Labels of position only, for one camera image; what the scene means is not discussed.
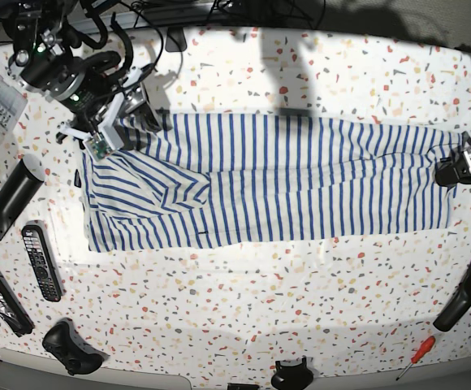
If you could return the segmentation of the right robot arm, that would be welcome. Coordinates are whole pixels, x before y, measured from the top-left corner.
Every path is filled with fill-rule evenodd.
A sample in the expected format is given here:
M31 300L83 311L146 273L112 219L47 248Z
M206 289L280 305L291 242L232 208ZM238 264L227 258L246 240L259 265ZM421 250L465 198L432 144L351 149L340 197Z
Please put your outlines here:
M3 27L13 41L11 74L73 114L59 125L57 142L73 137L96 161L131 149L124 124L162 129L144 85L157 63L137 66L132 39L116 16L102 20L115 4L10 1L3 7Z

